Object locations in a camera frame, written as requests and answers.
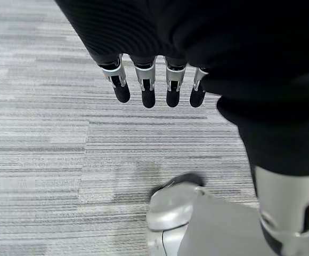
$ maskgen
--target black fabric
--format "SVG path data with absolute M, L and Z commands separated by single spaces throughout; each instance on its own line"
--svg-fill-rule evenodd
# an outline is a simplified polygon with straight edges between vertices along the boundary
M 97 59 L 166 55 L 208 68 L 201 86 L 222 96 L 250 163 L 309 175 L 309 0 L 56 2 Z

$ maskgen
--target striped carpet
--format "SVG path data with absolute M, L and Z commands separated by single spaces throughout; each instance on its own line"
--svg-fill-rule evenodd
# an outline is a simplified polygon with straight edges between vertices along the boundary
M 157 59 L 152 109 L 119 103 L 52 0 L 0 0 L 0 256 L 148 255 L 148 190 L 197 171 L 217 197 L 256 206 L 235 126 L 217 96 L 165 103 Z

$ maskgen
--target robotic finger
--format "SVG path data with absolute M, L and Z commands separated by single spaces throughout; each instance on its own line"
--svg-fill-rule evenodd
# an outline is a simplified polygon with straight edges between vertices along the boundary
M 100 58 L 94 56 L 93 59 L 102 68 L 105 78 L 112 84 L 117 99 L 121 103 L 126 103 L 130 99 L 130 93 L 126 82 L 122 56 L 122 54 L 108 55 Z
M 190 95 L 190 105 L 194 108 L 201 106 L 204 96 L 206 95 L 206 91 L 200 86 L 202 78 L 206 75 L 208 75 L 208 70 L 206 68 L 196 68 Z
M 142 101 L 146 108 L 152 108 L 156 103 L 156 58 L 155 56 L 144 58 L 130 56 L 132 59 L 138 82 L 142 90 Z
M 176 107 L 180 101 L 180 90 L 184 80 L 186 61 L 165 57 L 166 64 L 166 103 L 169 107 Z

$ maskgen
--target metal joint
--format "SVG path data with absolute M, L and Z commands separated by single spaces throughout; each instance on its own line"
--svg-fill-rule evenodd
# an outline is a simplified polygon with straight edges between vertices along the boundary
M 154 60 L 153 65 L 150 68 L 135 67 L 135 72 L 137 74 L 138 82 L 142 91 L 145 91 L 144 80 L 147 79 L 150 81 L 150 91 L 155 89 L 156 60 Z
M 121 61 L 121 58 L 120 58 L 120 64 L 116 69 L 108 70 L 108 69 L 102 68 L 102 72 L 103 72 L 104 76 L 106 77 L 106 79 L 112 83 L 112 86 L 114 88 L 116 88 L 116 86 L 113 84 L 112 76 L 118 76 L 119 77 L 119 80 L 120 80 L 122 87 L 124 87 L 126 85 L 126 74 L 125 74 L 125 69 L 124 69 L 124 65 Z
M 169 69 L 166 65 L 166 84 L 167 84 L 167 90 L 171 91 L 172 82 L 177 82 L 177 89 L 176 91 L 179 92 L 184 80 L 184 74 L 185 74 L 186 67 L 184 67 L 182 70 L 172 70 Z
M 202 69 L 200 68 L 196 68 L 196 72 L 195 72 L 195 77 L 193 78 L 193 89 L 195 91 L 198 91 L 198 87 L 199 87 L 199 84 L 202 80 L 202 78 L 205 76 L 205 75 L 208 75 L 209 73 L 203 71 Z

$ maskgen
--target black fingertip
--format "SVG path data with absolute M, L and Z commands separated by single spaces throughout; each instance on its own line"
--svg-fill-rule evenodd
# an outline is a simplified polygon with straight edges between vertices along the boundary
M 167 91 L 166 92 L 166 103 L 169 107 L 176 107 L 180 101 L 180 92 Z
M 156 103 L 155 90 L 142 91 L 142 100 L 143 100 L 143 105 L 146 108 L 152 108 Z
M 124 87 L 118 86 L 114 88 L 114 93 L 116 94 L 117 99 L 121 103 L 126 103 L 129 101 L 131 95 L 129 93 L 128 85 L 126 84 Z
M 195 91 L 194 88 L 192 88 L 190 95 L 190 105 L 194 108 L 198 108 L 202 105 L 205 95 L 206 92 L 203 91 L 201 87 L 198 88 L 198 91 Z

